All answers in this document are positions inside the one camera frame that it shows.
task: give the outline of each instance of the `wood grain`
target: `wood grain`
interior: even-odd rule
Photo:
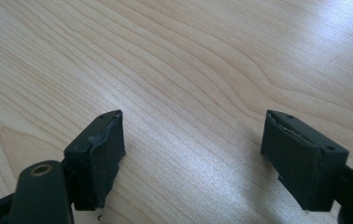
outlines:
[[[1,1],[0,198],[121,109],[105,216],[76,223],[335,223],[260,154],[267,109],[350,150],[353,1]]]

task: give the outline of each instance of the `table surface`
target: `table surface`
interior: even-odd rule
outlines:
[[[353,166],[353,1],[0,1],[0,198],[116,109],[127,156],[101,223],[336,223],[260,147],[284,111]]]

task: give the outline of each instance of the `wooden table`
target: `wooden table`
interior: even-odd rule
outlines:
[[[0,1],[0,198],[121,109],[101,223],[335,223],[340,205],[303,211],[262,157],[270,108],[353,166],[353,1]]]

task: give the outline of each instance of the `light wood surface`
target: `light wood surface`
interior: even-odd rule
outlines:
[[[76,223],[336,223],[260,144],[280,110],[353,166],[353,1],[0,1],[0,198],[115,109],[127,156]]]

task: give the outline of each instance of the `small hole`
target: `small hole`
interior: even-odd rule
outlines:
[[[331,147],[331,146],[325,146],[326,149],[328,149],[329,151],[334,151],[335,148],[334,147]]]
[[[50,170],[51,170],[51,165],[49,164],[38,165],[31,170],[31,175],[33,176],[45,175],[48,172],[50,172]]]

